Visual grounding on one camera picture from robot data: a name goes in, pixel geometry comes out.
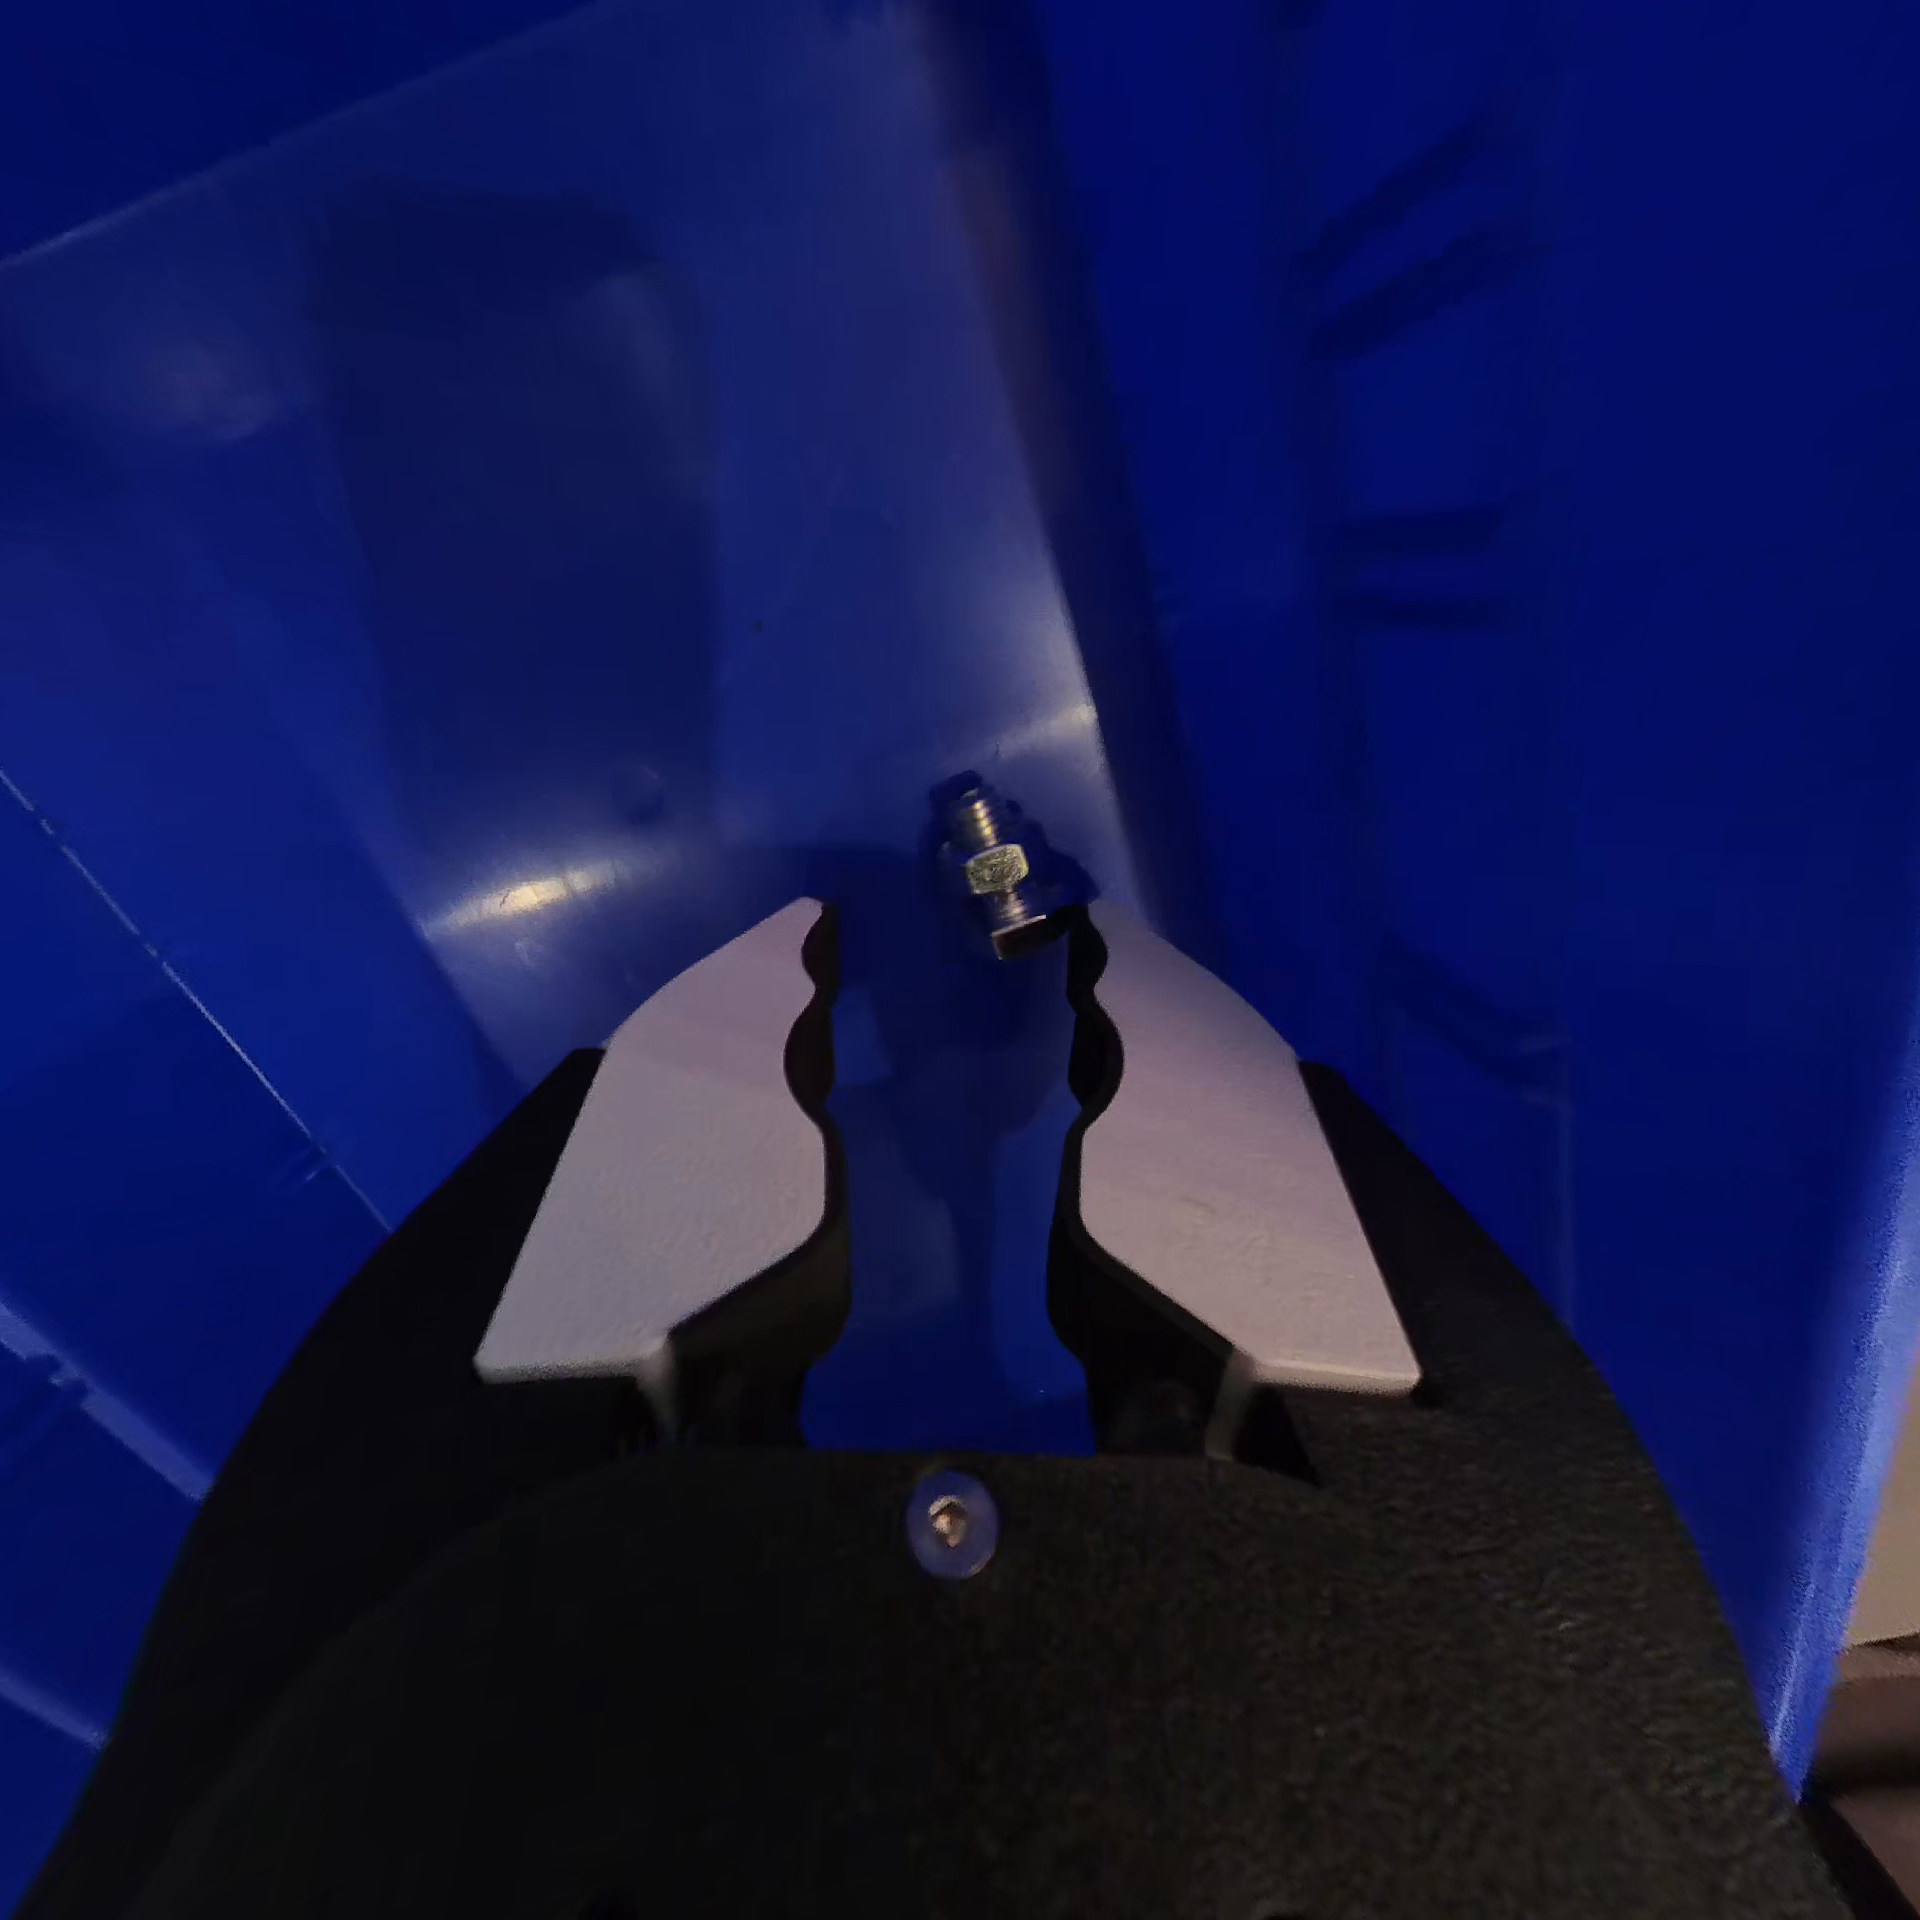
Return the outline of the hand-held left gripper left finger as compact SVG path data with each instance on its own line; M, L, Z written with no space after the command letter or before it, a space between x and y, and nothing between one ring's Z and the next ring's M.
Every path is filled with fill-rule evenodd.
M609 1029L475 1347L482 1386L625 1378L665 1438L803 1438L858 1292L834 982L834 912L803 893Z

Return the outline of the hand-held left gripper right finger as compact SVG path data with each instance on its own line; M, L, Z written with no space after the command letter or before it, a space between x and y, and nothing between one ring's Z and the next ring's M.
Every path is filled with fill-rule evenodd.
M1117 900L1066 927L1047 1317L1108 1460L1300 1460L1289 1400L1405 1406L1405 1337L1300 1060Z

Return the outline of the long steel bolt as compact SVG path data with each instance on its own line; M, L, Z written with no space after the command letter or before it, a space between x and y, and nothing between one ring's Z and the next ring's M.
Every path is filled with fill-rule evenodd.
M1018 893L977 900L953 884L953 893L973 912L977 934L995 951L995 961L1047 951L1066 912L1066 867L1054 856L1054 832L1037 828L1037 815L1028 798L1012 798L995 778L986 771L955 771L953 788L940 788L940 856L941 842L964 847L988 847L988 842L1028 842L1033 884Z

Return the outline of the blue plastic bin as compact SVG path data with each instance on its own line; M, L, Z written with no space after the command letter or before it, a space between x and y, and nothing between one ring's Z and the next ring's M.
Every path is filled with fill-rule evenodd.
M482 1386L803 893L803 1438ZM1428 1362L1300 1460L1090 1455L1090 900ZM538 8L4 255L4 1916L1906 1916L1906 1358L1913 8Z

